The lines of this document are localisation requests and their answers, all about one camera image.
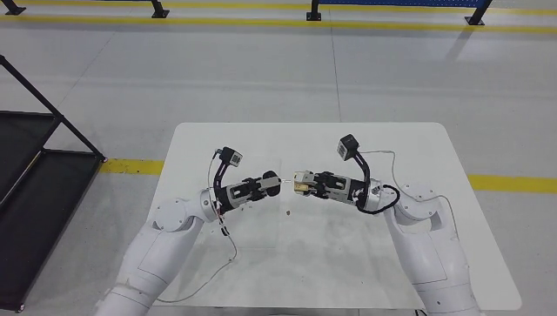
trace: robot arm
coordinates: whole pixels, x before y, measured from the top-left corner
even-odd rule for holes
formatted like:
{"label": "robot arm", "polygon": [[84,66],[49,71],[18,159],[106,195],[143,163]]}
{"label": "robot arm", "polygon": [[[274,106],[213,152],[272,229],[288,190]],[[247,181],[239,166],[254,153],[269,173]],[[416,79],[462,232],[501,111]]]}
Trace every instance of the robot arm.
{"label": "robot arm", "polygon": [[222,224],[225,212],[279,194],[280,178],[273,171],[222,188],[227,166],[238,166],[242,156],[228,147],[217,153],[222,160],[214,182],[217,199],[211,201],[205,189],[196,199],[172,198],[161,203],[128,247],[116,284],[100,302],[96,316],[146,315],[178,275],[204,223],[218,219]]}
{"label": "robot arm", "polygon": [[[431,315],[480,316],[473,296],[466,255],[460,246],[450,216],[433,190],[405,185],[403,192],[390,185],[371,184],[369,167],[358,152],[352,135],[340,140],[338,152],[347,160],[355,158],[364,172],[364,181],[330,172],[294,174],[294,191],[354,205],[360,212],[385,214],[394,247],[406,276]],[[428,198],[418,201],[417,198]],[[401,226],[431,220],[431,230],[406,233]]]}

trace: white cable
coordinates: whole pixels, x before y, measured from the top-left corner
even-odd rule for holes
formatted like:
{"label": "white cable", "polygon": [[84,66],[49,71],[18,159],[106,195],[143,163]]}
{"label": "white cable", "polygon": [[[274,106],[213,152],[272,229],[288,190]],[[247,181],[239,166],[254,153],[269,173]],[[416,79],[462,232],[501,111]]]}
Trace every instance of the white cable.
{"label": "white cable", "polygon": [[421,199],[417,199],[417,198],[413,197],[412,195],[408,194],[407,192],[405,192],[403,190],[403,188],[399,185],[399,182],[397,182],[397,179],[394,177],[394,161],[397,157],[397,153],[394,152],[394,151],[361,151],[360,152],[360,154],[371,154],[371,153],[383,153],[383,154],[392,154],[393,155],[393,162],[391,163],[391,174],[393,176],[393,181],[394,181],[394,184],[397,186],[397,188],[399,188],[400,192],[405,194],[407,197],[415,200],[416,202],[426,202],[426,201],[435,200],[436,198],[444,198],[445,201],[449,205],[449,209],[451,210],[451,216],[453,217],[454,230],[456,231],[456,237],[457,237],[457,239],[460,239],[459,228],[457,227],[456,219],[454,218],[453,205],[451,205],[451,201],[448,199],[448,197],[446,197],[445,195],[436,195],[432,198],[421,198]]}
{"label": "white cable", "polygon": [[[218,218],[218,223],[220,224],[220,227],[224,230],[225,228],[225,222],[223,220],[223,218],[218,214],[217,209],[215,208],[215,205],[212,203],[211,200],[211,166],[212,166],[212,161],[215,159],[215,157],[213,156],[211,159],[211,162],[209,163],[209,170],[207,171],[207,190],[209,191],[209,202],[211,203],[211,208],[212,210],[215,212],[215,215]],[[179,303],[180,301],[184,301],[187,300],[191,297],[193,297],[194,295],[196,295],[199,291],[201,291],[203,289],[203,287],[207,286],[209,284],[209,282],[211,282],[215,276],[217,276],[217,274],[223,270],[224,268],[226,268],[228,265],[230,265],[232,263],[232,261],[234,261],[234,259],[236,259],[236,257],[238,256],[238,248],[236,247],[236,244],[234,243],[234,240],[232,239],[232,236],[230,235],[230,233],[228,234],[227,238],[230,240],[230,242],[232,243],[232,247],[234,247],[234,256],[232,256],[232,258],[228,259],[228,262],[225,263],[223,266],[219,267],[219,269],[217,269],[217,271],[215,273],[212,274],[212,276],[203,284],[201,285],[201,287],[199,287],[195,292],[193,292],[192,294],[188,295],[187,297],[184,297],[182,299],[176,299],[176,300],[163,300],[163,299],[159,299],[157,298],[158,301],[160,301],[161,303],[165,303],[165,304],[174,304],[174,303]]]}

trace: gray floor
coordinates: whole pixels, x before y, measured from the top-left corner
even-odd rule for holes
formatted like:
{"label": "gray floor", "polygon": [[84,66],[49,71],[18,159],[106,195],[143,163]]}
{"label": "gray floor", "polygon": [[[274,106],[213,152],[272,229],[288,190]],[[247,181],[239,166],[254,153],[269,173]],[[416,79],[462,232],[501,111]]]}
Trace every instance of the gray floor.
{"label": "gray floor", "polygon": [[[435,121],[447,128],[466,172],[557,177],[556,37],[71,24],[0,28],[0,53],[111,158],[163,159],[181,122]],[[7,72],[0,71],[0,80],[0,109],[44,110]],[[82,148],[69,136],[60,131],[50,143]],[[157,181],[97,177],[31,292],[27,314],[91,313],[143,224]],[[555,314],[555,196],[477,196],[523,299],[520,311],[501,314]],[[152,314],[169,312],[159,307]],[[198,308],[178,313],[383,314]]]}

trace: black metal shelf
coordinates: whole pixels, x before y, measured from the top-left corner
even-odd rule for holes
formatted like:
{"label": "black metal shelf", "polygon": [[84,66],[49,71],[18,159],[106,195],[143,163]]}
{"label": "black metal shelf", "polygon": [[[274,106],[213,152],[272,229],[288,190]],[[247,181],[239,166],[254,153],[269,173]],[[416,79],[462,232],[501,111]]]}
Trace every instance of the black metal shelf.
{"label": "black metal shelf", "polygon": [[41,151],[0,211],[0,307],[18,310],[102,160]]}
{"label": "black metal shelf", "polygon": [[0,204],[59,125],[51,113],[0,111]]}
{"label": "black metal shelf", "polygon": [[[50,111],[0,111],[0,308],[20,313],[106,158],[2,55],[0,65]],[[60,124],[91,152],[44,149]]]}

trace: yellow stripe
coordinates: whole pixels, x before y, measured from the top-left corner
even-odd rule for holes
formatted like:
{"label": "yellow stripe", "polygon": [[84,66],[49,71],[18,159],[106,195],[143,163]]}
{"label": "yellow stripe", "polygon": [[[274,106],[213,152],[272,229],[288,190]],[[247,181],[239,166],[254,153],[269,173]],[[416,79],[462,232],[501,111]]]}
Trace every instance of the yellow stripe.
{"label": "yellow stripe", "polygon": [[111,158],[101,166],[102,173],[126,173],[142,175],[160,175],[164,160],[137,160]]}
{"label": "yellow stripe", "polygon": [[557,194],[557,178],[505,177],[491,175],[468,175],[470,185],[476,191],[491,192],[541,192]]}
{"label": "yellow stripe", "polygon": [[[116,8],[150,8],[151,2],[125,1],[78,1],[78,0],[14,0],[17,4],[25,5],[61,5],[61,6],[100,6]],[[254,10],[309,10],[309,3],[207,3],[207,2],[162,2],[165,8],[177,9],[254,9]],[[415,12],[415,13],[452,13],[470,14],[474,8],[450,7],[419,7],[393,5],[344,5],[321,4],[320,10],[342,11],[375,11],[375,12]],[[531,16],[557,16],[557,10],[543,9],[502,9],[490,8],[487,14],[513,14]]]}
{"label": "yellow stripe", "polygon": [[150,18],[150,17],[91,17],[91,16],[40,16],[20,15],[0,16],[5,22],[36,22],[36,23],[68,23],[68,24],[205,24],[226,26],[265,26],[265,27],[319,27],[348,28],[374,30],[439,30],[469,32],[504,32],[504,33],[535,33],[555,34],[557,27],[551,26],[468,26],[460,24],[416,24],[416,23],[379,23],[360,21],[321,21],[279,20],[257,18]]}
{"label": "yellow stripe", "polygon": [[[111,158],[101,166],[102,173],[125,173],[159,176],[164,160],[138,160]],[[557,178],[508,177],[494,175],[468,175],[475,191],[490,192],[539,192],[557,194]]]}

